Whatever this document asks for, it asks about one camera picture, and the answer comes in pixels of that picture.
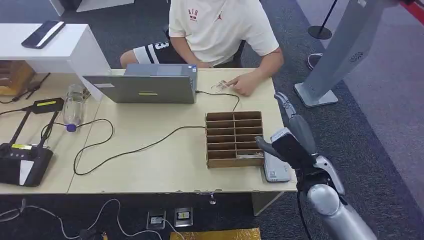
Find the wooden box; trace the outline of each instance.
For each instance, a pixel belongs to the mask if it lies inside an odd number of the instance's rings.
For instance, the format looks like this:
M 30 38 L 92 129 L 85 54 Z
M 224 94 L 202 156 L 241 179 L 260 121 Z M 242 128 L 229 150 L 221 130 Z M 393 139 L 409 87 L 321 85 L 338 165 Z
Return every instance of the wooden box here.
M 260 111 L 207 113 L 206 161 L 209 168 L 262 166 L 264 151 L 255 141 L 263 137 Z
M 18 95 L 27 88 L 34 74 L 25 61 L 0 60 L 0 95 Z

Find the laptop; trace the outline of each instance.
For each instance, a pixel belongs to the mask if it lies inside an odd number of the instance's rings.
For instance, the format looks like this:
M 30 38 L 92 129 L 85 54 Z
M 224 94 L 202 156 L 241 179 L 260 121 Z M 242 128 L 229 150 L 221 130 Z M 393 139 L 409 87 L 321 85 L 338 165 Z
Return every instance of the laptop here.
M 84 75 L 115 103 L 194 104 L 197 68 L 191 64 L 129 64 L 124 75 Z

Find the striped shorts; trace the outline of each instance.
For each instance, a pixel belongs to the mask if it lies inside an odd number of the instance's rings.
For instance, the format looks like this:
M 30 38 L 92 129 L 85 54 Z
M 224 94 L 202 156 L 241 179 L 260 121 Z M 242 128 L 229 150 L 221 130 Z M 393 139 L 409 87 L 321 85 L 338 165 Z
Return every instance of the striped shorts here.
M 158 42 L 133 49 L 139 64 L 185 64 L 171 42 Z

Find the black phone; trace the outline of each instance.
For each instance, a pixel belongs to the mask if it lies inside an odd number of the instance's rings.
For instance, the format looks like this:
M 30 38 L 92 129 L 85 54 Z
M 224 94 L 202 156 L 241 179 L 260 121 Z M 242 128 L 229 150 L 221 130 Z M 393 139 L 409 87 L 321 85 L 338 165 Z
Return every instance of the black phone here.
M 48 20 L 27 37 L 21 45 L 30 49 L 42 49 L 64 27 L 63 21 Z

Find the robotic hand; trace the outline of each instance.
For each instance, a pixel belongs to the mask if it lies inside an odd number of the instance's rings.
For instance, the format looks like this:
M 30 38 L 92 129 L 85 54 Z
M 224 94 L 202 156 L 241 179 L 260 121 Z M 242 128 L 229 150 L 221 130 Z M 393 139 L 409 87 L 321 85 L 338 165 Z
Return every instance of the robotic hand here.
M 306 194 L 334 240 L 376 240 L 370 227 L 344 199 L 345 189 L 335 167 L 326 157 L 315 153 L 307 122 L 285 95 L 277 92 L 274 97 L 285 108 L 283 122 L 288 128 L 276 132 L 271 143 L 257 136 L 257 145 L 294 169 L 298 192 Z

